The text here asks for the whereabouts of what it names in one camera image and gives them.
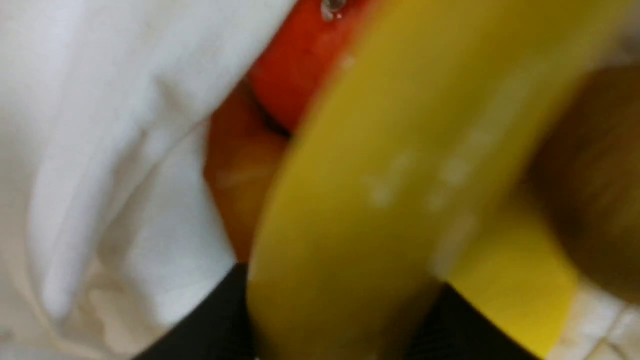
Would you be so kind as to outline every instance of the black fabric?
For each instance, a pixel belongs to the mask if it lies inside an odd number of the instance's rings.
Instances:
[[[181,323],[135,360],[253,360],[244,301],[246,266],[237,265]],[[407,360],[535,360],[446,287],[416,333]]]

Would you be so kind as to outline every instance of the yellow plastic object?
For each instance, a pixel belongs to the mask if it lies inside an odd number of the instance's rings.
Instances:
[[[630,4],[387,2],[263,217],[248,283],[260,358],[400,358]]]
[[[528,188],[500,207],[449,282],[505,334],[541,359],[560,337],[578,274]]]

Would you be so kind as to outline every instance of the white cloth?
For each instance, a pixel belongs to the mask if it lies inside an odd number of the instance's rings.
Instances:
[[[293,3],[0,0],[0,360],[127,359],[226,274],[202,120]],[[637,338],[583,294],[555,359]]]

